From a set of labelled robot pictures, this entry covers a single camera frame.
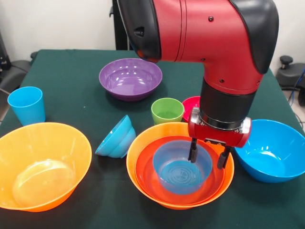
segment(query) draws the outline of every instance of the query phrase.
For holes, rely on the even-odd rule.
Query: yellow-orange bowl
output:
[[[0,208],[47,211],[84,178],[92,149],[86,136],[60,123],[38,123],[0,138]]]
[[[234,176],[234,161],[232,155],[229,156],[226,167],[225,167],[225,177],[224,181],[220,187],[220,189],[208,200],[205,200],[203,202],[197,203],[195,205],[175,205],[175,204],[169,204],[165,203],[161,200],[155,199],[148,195],[139,185],[138,180],[136,178],[136,172],[135,172],[135,166],[136,161],[142,152],[142,150],[148,146],[151,142],[160,139],[162,137],[167,136],[189,136],[188,134],[188,127],[187,123],[164,123],[160,125],[155,125],[153,127],[150,127],[149,129],[143,131],[140,135],[136,137],[136,139],[131,144],[127,158],[126,158],[126,166],[127,166],[127,172],[128,175],[133,182],[133,184],[136,186],[136,188],[143,193],[146,197],[149,199],[161,204],[162,206],[166,208],[171,208],[175,210],[184,210],[194,207],[199,207],[208,203],[211,203],[212,201],[219,198],[230,186],[231,181]],[[224,147],[219,145],[213,145],[209,144],[210,147],[212,147],[218,155],[220,155]]]

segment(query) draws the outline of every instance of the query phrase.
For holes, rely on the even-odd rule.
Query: purple bowl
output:
[[[134,102],[149,96],[161,83],[162,71],[138,58],[113,61],[100,72],[100,83],[115,98]]]

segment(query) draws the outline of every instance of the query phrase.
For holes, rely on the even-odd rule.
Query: blue cup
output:
[[[42,90],[37,87],[22,87],[13,91],[8,103],[22,125],[46,121]]]
[[[124,116],[105,137],[95,154],[112,158],[123,158],[136,137],[128,115]]]
[[[212,159],[199,144],[196,162],[188,160],[190,147],[190,141],[170,141],[162,145],[153,156],[153,167],[160,183],[178,195],[197,191],[212,171]]]

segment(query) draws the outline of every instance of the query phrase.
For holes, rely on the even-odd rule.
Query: light blue bowl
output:
[[[261,182],[285,182],[305,172],[304,136],[276,121],[253,120],[246,145],[235,149],[244,169]]]
[[[123,158],[136,137],[128,115],[124,116],[105,137],[95,154],[113,158]]]
[[[22,87],[8,97],[8,104],[22,125],[46,121],[42,90],[37,87]]]
[[[153,156],[160,183],[172,193],[186,195],[197,191],[212,171],[212,159],[200,145],[196,162],[188,161],[190,147],[189,141],[170,141]]]

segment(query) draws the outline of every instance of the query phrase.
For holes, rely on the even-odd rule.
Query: table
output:
[[[200,94],[201,64],[160,62],[163,81],[153,95],[137,103],[114,99],[99,84],[99,71],[107,63],[127,57],[135,54],[41,50],[22,86],[41,88],[47,121],[78,128],[94,152],[124,115],[130,116],[139,134],[153,125],[150,107],[156,99],[168,96],[182,101]],[[270,71],[249,116],[277,120],[304,134]],[[21,125],[10,109],[0,126],[0,136],[18,127]],[[305,176],[283,184],[263,184],[250,178],[235,157],[234,161],[234,179],[220,198],[199,208],[176,211],[158,205],[134,187],[125,159],[93,155],[86,177],[62,205],[41,213],[0,209],[0,228],[305,228]]]

